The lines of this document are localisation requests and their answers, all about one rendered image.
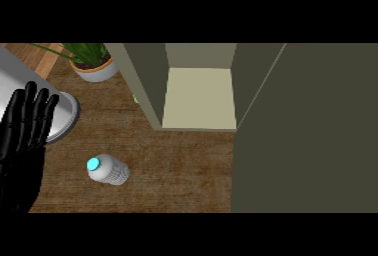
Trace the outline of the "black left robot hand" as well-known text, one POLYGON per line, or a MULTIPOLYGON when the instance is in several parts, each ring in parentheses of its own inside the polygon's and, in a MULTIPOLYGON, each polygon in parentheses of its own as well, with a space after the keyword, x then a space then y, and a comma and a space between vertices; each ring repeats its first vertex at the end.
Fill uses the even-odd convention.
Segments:
POLYGON ((0 120, 0 216, 26 214, 37 200, 57 103, 34 81, 13 91, 0 120))

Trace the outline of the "clear bottled water, cyan cap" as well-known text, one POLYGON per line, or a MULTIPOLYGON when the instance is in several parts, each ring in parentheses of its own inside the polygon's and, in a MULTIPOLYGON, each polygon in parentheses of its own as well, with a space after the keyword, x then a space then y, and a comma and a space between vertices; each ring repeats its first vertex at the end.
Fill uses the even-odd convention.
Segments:
POLYGON ((111 185, 122 185, 130 176, 130 168, 124 162, 109 154, 99 154, 86 163, 91 180, 111 185))

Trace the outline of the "olive green cabinet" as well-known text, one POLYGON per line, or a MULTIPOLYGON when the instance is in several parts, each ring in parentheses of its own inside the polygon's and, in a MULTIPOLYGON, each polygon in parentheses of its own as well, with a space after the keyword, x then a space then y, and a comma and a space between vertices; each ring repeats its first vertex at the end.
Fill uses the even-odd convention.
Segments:
POLYGON ((280 57, 282 43, 109 43, 151 126, 233 132, 280 57))

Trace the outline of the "dark olive cabinet door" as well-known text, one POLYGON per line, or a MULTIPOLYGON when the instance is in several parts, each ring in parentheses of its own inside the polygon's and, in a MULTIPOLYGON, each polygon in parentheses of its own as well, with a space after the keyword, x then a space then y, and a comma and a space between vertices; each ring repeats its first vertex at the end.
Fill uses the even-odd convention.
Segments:
POLYGON ((378 212, 378 43, 289 44, 235 135, 233 212, 378 212))

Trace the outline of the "potted green plant, white pot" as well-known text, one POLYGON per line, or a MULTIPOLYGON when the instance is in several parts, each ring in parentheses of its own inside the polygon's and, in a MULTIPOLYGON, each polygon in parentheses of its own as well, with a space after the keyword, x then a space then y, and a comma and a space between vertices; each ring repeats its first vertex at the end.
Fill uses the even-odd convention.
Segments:
POLYGON ((103 82, 112 78, 118 72, 112 56, 103 43, 63 43, 62 48, 69 54, 63 54, 57 50, 35 43, 32 43, 32 46, 65 58, 69 61, 75 73, 87 82, 103 82))

